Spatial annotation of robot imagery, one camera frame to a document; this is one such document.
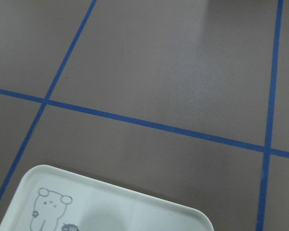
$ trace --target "white tray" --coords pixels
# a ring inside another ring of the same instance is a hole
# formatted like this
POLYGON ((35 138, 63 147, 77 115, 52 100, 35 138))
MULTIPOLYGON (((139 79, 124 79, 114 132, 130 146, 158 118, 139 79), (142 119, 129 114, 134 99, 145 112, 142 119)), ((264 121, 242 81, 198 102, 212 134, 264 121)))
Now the white tray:
POLYGON ((22 178, 0 231, 213 231, 200 211, 40 165, 22 178))

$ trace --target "bear ear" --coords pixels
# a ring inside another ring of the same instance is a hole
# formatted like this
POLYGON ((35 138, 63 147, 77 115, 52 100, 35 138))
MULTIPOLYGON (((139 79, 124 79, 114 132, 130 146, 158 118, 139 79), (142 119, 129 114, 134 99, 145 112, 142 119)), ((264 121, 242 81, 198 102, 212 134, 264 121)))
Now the bear ear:
POLYGON ((70 203, 72 203, 73 199, 70 196, 61 196, 61 202, 63 204, 69 205, 70 203))
POLYGON ((48 189, 45 189, 45 188, 40 188, 40 189, 39 189, 39 195, 41 195, 41 196, 48 196, 48 194, 49 194, 48 189))

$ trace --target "floor tile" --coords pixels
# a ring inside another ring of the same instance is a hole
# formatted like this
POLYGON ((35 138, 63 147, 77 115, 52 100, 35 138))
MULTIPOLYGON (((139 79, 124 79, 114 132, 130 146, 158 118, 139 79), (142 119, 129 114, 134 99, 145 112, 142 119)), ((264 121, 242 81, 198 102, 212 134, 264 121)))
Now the floor tile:
POLYGON ((0 0, 0 88, 44 97, 90 0, 0 0))
POLYGON ((289 0, 282 17, 272 144, 289 151, 289 0))
POLYGON ((262 153, 47 106, 0 204, 48 164, 204 212, 215 230, 256 226, 262 153))
POLYGON ((276 1, 99 1, 52 99, 263 144, 276 1))
POLYGON ((0 95, 0 187, 38 108, 38 103, 0 95))
POLYGON ((289 231, 289 159, 272 156, 270 164, 265 231, 289 231))

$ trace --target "printed drawing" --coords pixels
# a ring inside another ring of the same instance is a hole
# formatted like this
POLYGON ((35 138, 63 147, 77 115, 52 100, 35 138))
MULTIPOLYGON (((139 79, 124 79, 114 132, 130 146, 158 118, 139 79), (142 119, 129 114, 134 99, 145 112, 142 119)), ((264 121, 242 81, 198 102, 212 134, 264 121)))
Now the printed drawing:
POLYGON ((78 227, 73 224, 64 224, 62 231, 79 231, 78 227))
POLYGON ((30 230, 55 231, 59 219, 64 215, 67 205, 72 201, 70 196, 40 188, 34 202, 30 230))

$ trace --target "blue tape line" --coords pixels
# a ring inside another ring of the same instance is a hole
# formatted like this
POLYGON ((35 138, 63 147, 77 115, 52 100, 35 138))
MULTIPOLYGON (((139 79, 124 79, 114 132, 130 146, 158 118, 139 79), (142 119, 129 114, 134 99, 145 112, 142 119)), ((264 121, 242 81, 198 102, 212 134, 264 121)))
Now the blue tape line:
POLYGON ((56 107, 61 107, 61 108, 73 110, 73 111, 77 111, 77 112, 87 113, 90 115, 101 116, 101 117, 119 120, 119 121, 131 123, 131 124, 137 124, 140 126, 145 126, 145 127, 155 128, 155 129, 168 131, 168 132, 173 132, 173 133, 177 133, 177 134, 181 134, 181 135, 185 135, 185 136, 195 137, 195 138, 202 139, 202 140, 213 141, 213 142, 217 142, 217 143, 223 143, 223 144, 227 144, 227 145, 231 145, 231 146, 235 146, 235 147, 240 147, 240 148, 244 148, 244 149, 249 149, 249 150, 253 150, 253 151, 258 151, 258 152, 264 151, 262 146, 259 146, 256 144, 231 140, 231 139, 227 139, 227 138, 223 138, 223 137, 219 137, 219 136, 213 136, 213 135, 209 135, 209 134, 205 134, 205 133, 201 133, 201 132, 196 132, 196 131, 191 131, 191 130, 187 130, 187 129, 183 129, 183 128, 177 128, 177 127, 168 126, 168 125, 164 125, 164 124, 149 122, 146 120, 127 117, 127 116, 123 116, 123 115, 117 115, 117 114, 113 114, 113 113, 109 113, 109 112, 103 112, 103 111, 90 109, 90 108, 86 108, 86 107, 81 107, 81 106, 76 106, 76 105, 72 105, 72 104, 68 104, 68 103, 61 103, 61 102, 49 100, 47 102, 47 104, 52 105, 52 106, 56 106, 56 107))
POLYGON ((19 151, 18 151, 18 153, 17 153, 17 155, 16 155, 16 157, 15 157, 15 159, 14 159, 14 161, 13 161, 13 163, 12 163, 12 165, 11 165, 9 171, 8 171, 8 174, 6 175, 6 177, 5 177, 4 181, 3 181, 3 184, 0 187, 0 201, 2 199, 2 196, 3 196, 4 192, 5 192, 6 187, 8 186, 8 184, 9 184, 9 182, 11 180, 11 177, 12 177, 12 175, 13 175, 16 167, 17 167, 17 164, 18 164, 18 162, 19 162, 19 160, 20 160, 20 158, 21 158, 21 156, 22 156, 22 154, 23 154, 23 152, 24 152, 24 150, 25 150, 30 138, 31 138, 31 135, 32 135, 32 133, 34 131, 34 128, 36 127, 36 124, 38 123, 38 121, 39 121, 39 119, 40 119, 40 117, 41 117, 41 115, 42 115, 42 113, 43 113, 43 111, 45 109, 45 106, 46 106, 46 104, 42 104, 41 107, 39 108, 38 113, 36 114, 32 124, 31 124, 31 126, 29 128, 29 131, 28 131, 23 143, 21 144, 20 149, 19 149, 19 151))
POLYGON ((280 157, 284 157, 284 158, 289 158, 289 152, 287 151, 282 151, 279 149, 271 149, 271 155, 276 155, 276 156, 280 156, 280 157))
POLYGON ((270 168, 270 152, 271 152, 271 145, 272 145, 274 106, 275 106, 275 96, 276 96, 276 80, 277 80, 277 68, 278 68, 278 50, 279 50, 279 37, 280 37, 280 29, 281 29, 282 11, 283 11, 283 0, 278 0, 276 23, 275 23, 275 34, 274 34, 274 45, 273 45, 271 84, 270 84, 268 114, 267 114, 266 133, 265 133, 265 151, 263 153, 262 180, 261 180, 261 185, 260 185, 256 231, 263 231, 263 225, 264 225, 266 195, 267 195, 267 187, 268 187, 269 168, 270 168))
MULTIPOLYGON (((89 6, 89 8, 87 10, 87 13, 86 13, 84 19, 82 20, 82 22, 81 22, 81 24, 80 24, 80 26, 78 28, 78 31, 77 31, 77 33, 76 33, 71 45, 69 46, 69 48, 68 48, 68 50, 66 52, 66 55, 65 55, 61 65, 60 65, 60 67, 59 67, 59 69, 57 71, 57 74, 55 75, 55 77, 53 79, 53 82, 50 85, 50 87, 49 87, 49 89, 48 89, 48 91, 46 93, 45 98, 42 99, 42 104, 41 104, 41 106, 40 106, 40 108, 39 108, 39 110, 38 110, 38 112, 37 112, 32 124, 31 124, 31 126, 30 126, 30 129, 29 129, 28 133, 26 134, 26 137, 25 137, 24 141, 22 142, 22 144, 20 146, 20 149, 19 149, 19 151, 18 151, 18 153, 17 153, 17 155, 16 155, 16 157, 15 157, 15 159, 14 159, 14 161, 13 161, 13 163, 12 163, 12 165, 11 165, 9 171, 8 171, 8 174, 6 175, 6 177, 5 177, 4 181, 3 181, 2 186, 0 187, 0 201, 1 201, 2 196, 3 196, 3 194, 4 194, 5 190, 6 190, 6 187, 8 186, 8 184, 9 184, 9 182, 11 180, 11 177, 13 176, 13 173, 14 173, 14 171, 15 171, 18 163, 19 163, 19 160, 21 159, 21 157, 23 155, 23 152, 24 152, 24 150, 25 150, 25 148, 26 148, 26 146, 27 146, 27 144, 28 144, 28 142, 29 142, 29 140, 30 140, 30 138, 32 136, 34 128, 36 127, 36 124, 38 123, 41 115, 43 114, 43 111, 44 111, 44 109, 45 109, 45 107, 47 105, 46 102, 50 98, 50 96, 51 96, 51 94, 52 94, 52 92, 53 92, 53 90, 55 88, 55 85, 57 84, 57 82, 59 80, 59 77, 60 77, 60 75, 61 75, 61 73, 62 73, 62 71, 63 71, 63 69, 64 69, 64 67, 65 67, 65 65, 66 65, 66 63, 67 63, 67 61, 68 61, 68 59, 69 59, 74 47, 75 47, 75 45, 76 45, 76 42, 77 42, 77 40, 78 40, 78 38, 79 38, 79 36, 80 36, 85 24, 86 24, 86 22, 88 21, 88 18, 89 18, 90 14, 91 14, 94 6, 95 6, 95 3, 96 3, 96 0, 93 0, 91 2, 90 6, 89 6)), ((10 96, 14 96, 14 97, 17 97, 17 98, 24 98, 24 99, 27 99, 27 100, 31 100, 31 99, 37 100, 38 99, 37 97, 33 97, 33 96, 31 97, 31 96, 27 96, 27 95, 20 94, 20 93, 14 94, 13 92, 4 91, 4 90, 0 90, 0 93, 6 94, 6 95, 10 95, 10 96)))
POLYGON ((12 97, 23 99, 23 100, 38 102, 38 103, 42 103, 44 100, 43 98, 39 98, 39 97, 31 96, 31 95, 25 95, 25 94, 21 94, 21 93, 9 91, 9 90, 3 90, 3 89, 0 89, 0 94, 12 96, 12 97))
POLYGON ((66 63, 67 63, 67 61, 68 61, 68 59, 69 59, 69 57, 70 57, 75 45, 76 45, 76 43, 77 43, 77 41, 78 41, 78 39, 80 37, 80 34, 82 33, 83 28, 85 27, 85 25, 86 25, 86 23, 88 21, 88 18, 90 16, 95 4, 96 4, 96 1, 97 0, 93 0, 92 3, 90 4, 90 6, 89 6, 89 8, 87 10, 87 13, 86 13, 85 17, 83 18, 83 20, 82 20, 82 22, 81 22, 81 24, 80 24, 80 26, 78 28, 78 31, 77 31, 77 33, 76 33, 71 45, 69 46, 69 48, 68 48, 68 50, 66 52, 66 55, 65 55, 61 65, 60 65, 60 67, 59 67, 59 69, 57 71, 57 74, 55 75, 55 77, 53 79, 53 82, 52 82, 52 84, 50 85, 50 87, 49 87, 49 89, 47 91, 47 94, 45 96, 46 100, 50 98, 50 96, 51 96, 51 94, 52 94, 52 92, 53 92, 53 90, 54 90, 54 88, 55 88, 55 86, 56 86, 56 84, 57 84, 62 72, 63 72, 63 69, 64 69, 64 67, 65 67, 65 65, 66 65, 66 63))

